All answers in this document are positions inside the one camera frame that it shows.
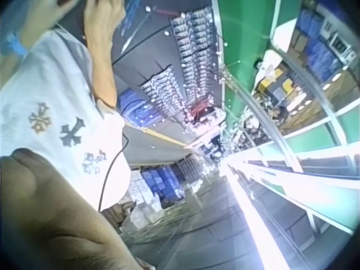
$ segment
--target white t-shirt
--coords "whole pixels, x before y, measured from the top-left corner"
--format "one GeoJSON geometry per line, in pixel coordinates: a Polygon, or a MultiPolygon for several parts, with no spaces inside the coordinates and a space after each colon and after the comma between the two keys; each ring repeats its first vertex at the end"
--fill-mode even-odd
{"type": "MultiPolygon", "coordinates": [[[[98,208],[106,172],[122,149],[123,118],[91,93],[88,50],[62,29],[31,49],[0,91],[0,155],[27,148],[46,158],[98,208]]],[[[102,209],[126,193],[130,168],[121,154],[106,183],[102,209]]]]}

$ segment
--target shopper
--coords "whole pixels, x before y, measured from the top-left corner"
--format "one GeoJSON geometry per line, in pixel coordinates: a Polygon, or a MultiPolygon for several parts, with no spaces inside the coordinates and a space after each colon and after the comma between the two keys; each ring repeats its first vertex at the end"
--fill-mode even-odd
{"type": "MultiPolygon", "coordinates": [[[[76,4],[33,0],[21,31],[7,37],[0,68],[1,230],[10,228],[30,259],[56,269],[141,269],[96,210],[109,164],[122,149],[110,52],[124,3],[87,0],[87,47],[65,30],[49,31],[76,4]]],[[[114,168],[102,208],[129,185],[123,155],[114,168]]],[[[16,243],[10,238],[1,248],[20,254],[16,243]]]]}

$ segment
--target wristband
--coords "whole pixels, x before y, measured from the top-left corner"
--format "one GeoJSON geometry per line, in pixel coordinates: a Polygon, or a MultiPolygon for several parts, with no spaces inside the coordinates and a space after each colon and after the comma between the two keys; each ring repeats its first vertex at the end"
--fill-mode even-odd
{"type": "Polygon", "coordinates": [[[6,46],[8,50],[16,53],[19,56],[25,56],[28,54],[28,50],[21,44],[18,34],[10,32],[6,37],[6,46]]]}

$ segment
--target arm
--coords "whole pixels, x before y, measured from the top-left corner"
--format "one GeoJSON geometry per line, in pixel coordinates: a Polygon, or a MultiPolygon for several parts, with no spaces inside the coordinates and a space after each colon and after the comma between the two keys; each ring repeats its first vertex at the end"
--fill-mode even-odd
{"type": "Polygon", "coordinates": [[[116,108],[117,93],[111,64],[111,48],[116,27],[125,17],[123,0],[87,0],[84,28],[93,61],[92,90],[110,108],[116,108]]]}
{"type": "MultiPolygon", "coordinates": [[[[53,27],[77,3],[78,0],[69,0],[59,7],[56,0],[31,1],[25,24],[19,32],[22,46],[30,51],[43,33],[53,27]]],[[[23,57],[12,52],[3,57],[0,62],[1,89],[17,72],[22,59],[23,57]]]]}
{"type": "Polygon", "coordinates": [[[16,150],[0,165],[1,218],[40,260],[59,269],[141,269],[106,219],[42,157],[16,150]]]}

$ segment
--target yellow stripe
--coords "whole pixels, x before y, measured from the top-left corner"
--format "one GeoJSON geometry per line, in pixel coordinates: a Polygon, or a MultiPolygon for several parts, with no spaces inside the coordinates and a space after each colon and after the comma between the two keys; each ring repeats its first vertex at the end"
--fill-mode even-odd
{"type": "Polygon", "coordinates": [[[138,168],[138,167],[147,167],[147,166],[159,166],[159,165],[168,165],[168,164],[174,164],[174,162],[161,162],[161,163],[144,163],[144,164],[129,164],[130,167],[138,168]]]}
{"type": "MultiPolygon", "coordinates": [[[[134,126],[133,126],[129,121],[127,121],[127,120],[125,120],[125,124],[126,124],[128,127],[137,129],[136,127],[134,127],[134,126]]],[[[163,134],[161,134],[161,133],[159,133],[159,132],[156,132],[156,131],[154,131],[154,130],[152,130],[152,129],[150,129],[150,128],[141,128],[140,130],[143,131],[144,133],[147,133],[147,134],[149,134],[149,135],[152,135],[152,136],[154,136],[154,137],[157,137],[157,138],[159,138],[159,139],[161,139],[161,140],[168,141],[168,142],[174,143],[174,144],[176,144],[176,145],[180,145],[180,146],[182,146],[182,147],[185,147],[185,146],[186,146],[185,143],[179,142],[179,141],[177,141],[176,139],[172,139],[172,138],[170,138],[170,137],[168,137],[168,136],[166,136],[166,135],[163,135],[163,134]]]]}

